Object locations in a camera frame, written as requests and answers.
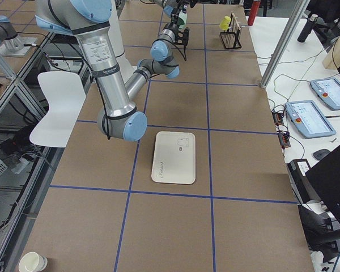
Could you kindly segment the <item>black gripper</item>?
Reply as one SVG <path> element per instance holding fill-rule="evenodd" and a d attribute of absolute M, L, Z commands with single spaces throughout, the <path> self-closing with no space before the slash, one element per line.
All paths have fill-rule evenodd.
<path fill-rule="evenodd" d="M 192 9 L 196 5 L 195 0 L 177 0 L 176 3 L 177 3 L 176 8 L 179 10 L 183 9 L 185 6 L 186 8 Z"/>
<path fill-rule="evenodd" d="M 166 39 L 173 43 L 182 42 L 182 32 L 184 29 L 180 30 L 182 27 L 181 10 L 178 8 L 174 9 L 170 13 L 171 22 L 167 23 L 161 33 L 159 34 L 160 39 Z"/>

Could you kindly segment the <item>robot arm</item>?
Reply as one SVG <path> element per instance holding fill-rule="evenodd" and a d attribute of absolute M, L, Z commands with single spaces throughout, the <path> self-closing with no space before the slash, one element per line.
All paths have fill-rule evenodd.
<path fill-rule="evenodd" d="M 152 43 L 151 58 L 142 59 L 129 79 L 122 77 L 119 55 L 113 46 L 122 42 L 114 1 L 38 1 L 37 25 L 53 33 L 74 36 L 79 54 L 96 80 L 104 109 L 97 124 L 108 138 L 138 141 L 147 129 L 147 117 L 133 98 L 153 75 L 179 75 L 172 46 L 177 45 L 186 23 L 189 1 L 156 1 L 171 18 Z"/>

